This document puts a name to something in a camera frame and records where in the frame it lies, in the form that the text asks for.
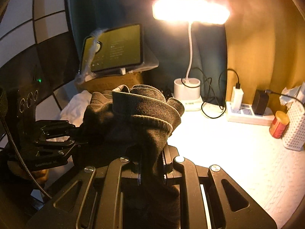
red can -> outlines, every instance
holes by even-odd
[[[285,131],[287,125],[289,124],[289,117],[282,111],[277,111],[275,113],[274,120],[272,121],[269,132],[272,137],[279,139],[283,132]]]

lamp head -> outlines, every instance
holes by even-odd
[[[217,3],[206,0],[157,0],[152,5],[156,20],[194,21],[208,24],[224,24],[230,11]]]

cloth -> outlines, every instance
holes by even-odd
[[[90,103],[92,95],[84,90],[83,92],[73,96],[68,105],[60,112],[59,119],[67,120],[69,123],[79,127],[83,123],[83,114]],[[48,141],[65,141],[68,136],[48,139]],[[45,183],[45,189],[48,189],[56,180],[74,166],[72,157],[68,158],[68,164],[51,168],[49,171],[49,179]]]
[[[129,146],[139,146],[141,186],[149,204],[149,224],[155,229],[179,228],[179,191],[163,184],[161,151],[181,123],[183,113],[184,107],[178,100],[166,101],[158,89],[147,85],[135,85],[130,90],[121,85],[112,93],[94,92],[80,131],[95,149],[82,148],[73,156],[74,164],[100,167],[124,156]]]

person's hand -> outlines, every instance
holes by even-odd
[[[31,180],[29,175],[19,166],[18,162],[15,161],[7,161],[7,166],[9,167],[10,171],[18,176],[21,177],[25,180]],[[39,184],[45,183],[48,178],[49,178],[49,170],[44,169],[44,170],[39,170],[39,171],[33,171],[31,172],[32,175],[35,177],[36,181]]]

charging cable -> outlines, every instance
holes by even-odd
[[[234,69],[232,69],[232,68],[227,68],[227,69],[225,69],[224,71],[222,71],[222,72],[220,73],[219,78],[218,78],[218,88],[219,88],[220,93],[222,92],[222,91],[221,91],[221,88],[220,88],[220,79],[221,79],[222,75],[223,75],[224,73],[227,73],[228,71],[232,71],[232,72],[234,72],[234,73],[236,74],[236,76],[237,76],[237,83],[236,83],[235,87],[236,87],[236,89],[240,89],[239,76],[238,76],[237,72],[236,72]],[[207,114],[204,112],[204,110],[203,110],[203,105],[205,104],[206,101],[203,101],[203,103],[201,104],[201,111],[203,112],[203,114],[204,114],[206,117],[208,117],[208,118],[210,118],[210,119],[218,119],[218,118],[220,118],[221,116],[223,116],[224,113],[227,111],[227,105],[226,105],[225,94],[223,95],[224,106],[221,106],[210,83],[209,83],[209,86],[211,87],[211,90],[212,90],[212,92],[213,92],[213,94],[214,94],[214,96],[215,96],[215,98],[216,98],[216,102],[217,102],[219,108],[222,110],[222,113],[221,113],[219,116],[217,116],[217,117],[211,117],[211,116],[207,115]]]
[[[265,93],[266,93],[266,94],[282,95],[282,96],[286,96],[286,97],[289,97],[289,98],[293,98],[293,99],[295,99],[296,101],[298,101],[299,103],[301,103],[302,106],[304,107],[304,103],[303,103],[303,102],[301,102],[298,98],[295,98],[295,97],[293,97],[293,96],[291,96],[291,95],[285,95],[285,94],[282,94],[282,93],[277,93],[277,92],[274,92],[274,91],[272,91],[272,90],[270,90],[270,89],[265,89]]]

